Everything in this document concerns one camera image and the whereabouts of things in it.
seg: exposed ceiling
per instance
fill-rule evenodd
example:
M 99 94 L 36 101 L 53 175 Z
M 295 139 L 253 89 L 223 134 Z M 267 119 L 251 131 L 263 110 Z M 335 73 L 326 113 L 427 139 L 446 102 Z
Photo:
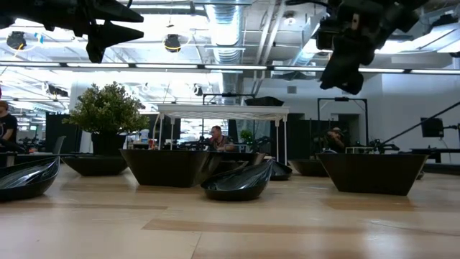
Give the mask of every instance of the exposed ceiling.
M 238 59 L 240 63 L 254 64 L 257 60 L 264 61 L 264 56 L 259 54 L 261 38 L 263 39 L 264 36 L 266 39 L 262 47 L 269 50 L 267 63 L 292 60 L 302 49 L 305 53 L 310 53 L 310 65 L 325 65 L 328 61 L 328 53 L 320 53 L 315 47 L 314 40 L 305 39 L 305 31 L 315 25 L 313 17 L 324 12 L 322 6 L 304 4 L 286 6 L 283 10 L 277 5 L 271 8 L 273 16 L 270 18 L 268 17 L 270 6 L 273 3 L 279 4 L 280 1 L 256 0 L 251 6 L 240 6 L 242 8 L 240 43 L 233 47 L 222 48 L 216 45 L 216 41 L 224 41 L 227 40 L 226 37 L 232 37 L 230 33 L 232 28 L 219 27 L 216 32 L 215 24 L 206 16 L 206 12 L 210 12 L 208 6 L 197 4 L 195 14 L 190 15 L 187 14 L 189 8 L 187 3 L 182 5 L 164 4 L 164 1 L 161 3 L 163 4 L 158 4 L 158 1 L 134 0 L 132 8 L 144 16 L 144 23 L 114 23 L 141 30 L 145 36 L 140 40 L 110 47 L 105 52 L 104 63 L 217 63 L 222 62 L 216 58 L 217 55 L 223 55 L 225 51 L 237 50 L 238 55 L 241 55 Z M 446 12 L 458 14 L 458 1 L 431 1 L 420 11 L 424 22 L 419 22 L 407 35 L 413 36 L 414 39 L 419 38 L 429 26 L 426 22 L 432 22 Z M 286 13 L 289 13 L 288 17 L 291 19 L 286 18 L 284 15 Z M 264 35 L 266 24 L 268 33 Z M 24 50 L 16 51 L 6 44 L 7 37 L 13 31 L 26 32 L 24 38 L 27 46 Z M 179 53 L 170 53 L 165 49 L 164 41 L 168 34 L 180 35 L 182 48 Z M 270 42 L 272 35 L 275 37 L 273 42 Z M 405 54 L 397 54 L 396 52 L 403 51 L 410 42 L 406 42 L 405 46 L 396 46 L 397 43 L 388 42 L 381 50 L 382 54 L 376 55 L 371 66 L 443 68 L 451 62 L 449 54 L 436 53 L 434 50 L 406 51 Z M 59 28 L 49 32 L 41 24 L 18 19 L 13 26 L 0 30 L 0 60 L 89 62 L 85 50 L 86 44 L 86 36 L 78 38 L 73 32 Z M 100 85 L 118 81 L 145 103 L 164 101 L 200 103 L 202 98 L 193 92 L 196 86 L 200 86 L 204 93 L 228 91 L 226 88 L 228 77 L 223 79 L 220 73 L 153 73 L 116 70 L 95 72 L 80 68 L 64 71 L 0 67 L 3 98 L 54 99 L 53 95 L 47 94 L 44 83 L 70 93 L 73 83 L 83 79 Z M 243 80 L 236 80 L 234 82 L 236 88 L 230 89 L 238 91 L 238 84 L 242 82 Z M 41 110 L 62 111 L 68 108 L 68 99 L 62 98 L 62 100 L 62 103 L 32 101 L 31 104 Z M 23 109 L 29 107 L 28 105 L 23 105 Z

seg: wooden floor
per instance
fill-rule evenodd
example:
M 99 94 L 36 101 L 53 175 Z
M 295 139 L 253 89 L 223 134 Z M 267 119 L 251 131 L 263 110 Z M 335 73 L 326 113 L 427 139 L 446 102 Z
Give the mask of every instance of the wooden floor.
M 45 196 L 0 204 L 0 258 L 460 258 L 460 177 L 426 174 L 399 197 L 295 176 L 225 203 L 63 166 Z

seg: monitor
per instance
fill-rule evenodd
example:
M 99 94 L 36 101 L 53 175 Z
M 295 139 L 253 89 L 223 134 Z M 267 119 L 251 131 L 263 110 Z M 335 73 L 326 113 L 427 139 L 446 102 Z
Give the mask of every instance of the monitor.
M 422 123 L 422 136 L 423 137 L 444 137 L 443 120 L 440 118 L 432 118 Z

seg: seated man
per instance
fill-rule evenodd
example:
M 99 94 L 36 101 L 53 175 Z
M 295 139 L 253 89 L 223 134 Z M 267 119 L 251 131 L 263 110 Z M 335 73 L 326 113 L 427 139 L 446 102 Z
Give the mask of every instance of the seated man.
M 349 141 L 338 127 L 329 130 L 327 137 L 330 150 L 337 153 L 345 153 L 345 149 L 349 146 Z
M 235 146 L 226 146 L 233 144 L 229 136 L 222 135 L 222 129 L 219 126 L 214 126 L 211 129 L 211 151 L 235 151 Z

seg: man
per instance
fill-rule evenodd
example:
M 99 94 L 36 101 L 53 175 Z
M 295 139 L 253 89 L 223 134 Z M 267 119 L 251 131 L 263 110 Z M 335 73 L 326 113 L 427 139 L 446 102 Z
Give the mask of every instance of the man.
M 0 101 L 0 137 L 16 143 L 17 119 L 8 113 L 8 103 Z
M 211 129 L 211 150 L 213 151 L 235 151 L 235 146 L 226 146 L 233 144 L 229 136 L 222 135 L 222 129 L 214 126 Z
M 345 149 L 349 146 L 349 143 L 346 141 L 346 138 L 341 130 L 338 127 L 335 127 L 332 130 L 329 130 L 327 135 L 329 149 L 337 153 L 345 153 Z

